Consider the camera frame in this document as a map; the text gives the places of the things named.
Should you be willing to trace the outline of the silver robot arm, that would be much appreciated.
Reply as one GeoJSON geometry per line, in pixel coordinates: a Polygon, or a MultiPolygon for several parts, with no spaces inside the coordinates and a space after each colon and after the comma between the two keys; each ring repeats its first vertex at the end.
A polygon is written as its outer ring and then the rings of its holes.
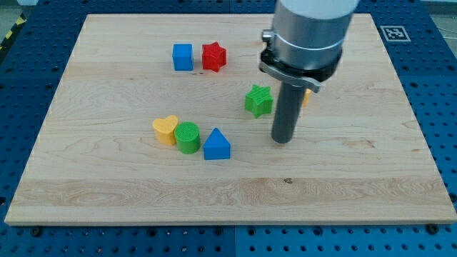
{"type": "Polygon", "coordinates": [[[293,138],[306,91],[317,93],[333,76],[359,0],[278,0],[259,69],[281,82],[271,138],[293,138]]]}

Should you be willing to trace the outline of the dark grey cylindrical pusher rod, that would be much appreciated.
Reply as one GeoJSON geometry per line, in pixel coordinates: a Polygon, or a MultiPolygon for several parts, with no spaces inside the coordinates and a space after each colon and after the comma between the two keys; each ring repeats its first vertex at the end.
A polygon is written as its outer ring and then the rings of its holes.
{"type": "Polygon", "coordinates": [[[271,130],[275,142],[288,143],[293,138],[304,96],[304,87],[281,83],[271,130]]]}

